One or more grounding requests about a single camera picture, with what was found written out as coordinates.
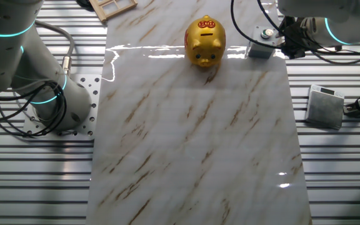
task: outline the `grey box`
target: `grey box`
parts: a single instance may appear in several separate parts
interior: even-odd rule
[[[268,39],[264,39],[261,36],[262,32],[266,29],[273,30],[273,35],[271,37],[269,37]],[[277,41],[276,30],[273,27],[256,26],[252,33],[252,38],[254,40],[259,41],[260,43],[275,46],[276,41]],[[249,42],[248,46],[249,46],[248,52],[247,52],[248,57],[269,59],[274,54],[274,48],[264,47],[264,46],[255,44],[251,41]]]
[[[309,91],[306,121],[327,128],[340,129],[343,123],[344,94],[312,85]]]

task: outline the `red emblem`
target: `red emblem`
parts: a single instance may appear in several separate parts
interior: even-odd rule
[[[213,21],[201,21],[198,23],[199,28],[206,28],[206,27],[214,28],[215,26],[216,24]]]

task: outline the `gray cube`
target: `gray cube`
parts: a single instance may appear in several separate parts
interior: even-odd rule
[[[270,31],[272,33],[266,35],[264,31]],[[252,33],[252,38],[260,43],[274,46],[277,41],[275,32],[276,30],[273,27],[256,26],[254,32]],[[273,54],[274,48],[260,46],[251,41],[249,42],[247,52],[248,57],[269,59]]]

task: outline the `metal bracket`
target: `metal bracket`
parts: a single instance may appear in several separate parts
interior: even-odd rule
[[[89,141],[94,139],[102,82],[101,75],[90,74],[85,76],[83,74],[72,74],[71,79],[74,82],[83,85],[91,97],[91,110],[87,119],[70,131],[51,132],[45,136],[38,137],[37,139],[44,141]],[[32,106],[27,108],[27,113],[29,116],[37,118]],[[27,116],[25,117],[24,131],[36,133],[43,128],[45,128],[45,126],[42,123],[36,122]]]

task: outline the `piggy bank snout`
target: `piggy bank snout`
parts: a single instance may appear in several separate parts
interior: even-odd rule
[[[208,59],[202,59],[200,62],[199,62],[199,65],[202,66],[202,67],[208,67],[211,65],[211,62],[208,60]]]

